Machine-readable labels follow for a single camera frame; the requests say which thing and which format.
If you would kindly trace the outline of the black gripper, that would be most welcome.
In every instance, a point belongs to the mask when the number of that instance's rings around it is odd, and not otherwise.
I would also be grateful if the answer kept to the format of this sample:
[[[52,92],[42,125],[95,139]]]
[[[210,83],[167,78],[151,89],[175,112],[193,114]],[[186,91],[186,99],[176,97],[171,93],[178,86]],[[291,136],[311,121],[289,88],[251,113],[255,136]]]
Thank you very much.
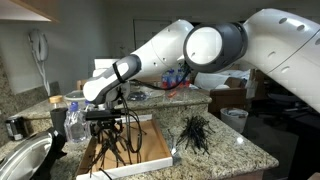
[[[85,114],[85,120],[90,121],[89,128],[92,136],[98,136],[103,130],[111,130],[115,133],[123,131],[120,110],[88,111]]]

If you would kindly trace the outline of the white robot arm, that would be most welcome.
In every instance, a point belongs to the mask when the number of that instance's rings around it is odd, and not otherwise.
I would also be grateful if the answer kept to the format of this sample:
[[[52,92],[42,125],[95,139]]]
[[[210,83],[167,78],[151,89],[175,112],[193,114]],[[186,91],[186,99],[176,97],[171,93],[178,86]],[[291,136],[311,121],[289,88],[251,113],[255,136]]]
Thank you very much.
[[[87,80],[84,97],[93,104],[114,101],[110,93],[128,80],[153,76],[180,60],[202,73],[244,60],[320,111],[320,24],[273,8],[244,23],[192,25],[177,20],[147,43]]]

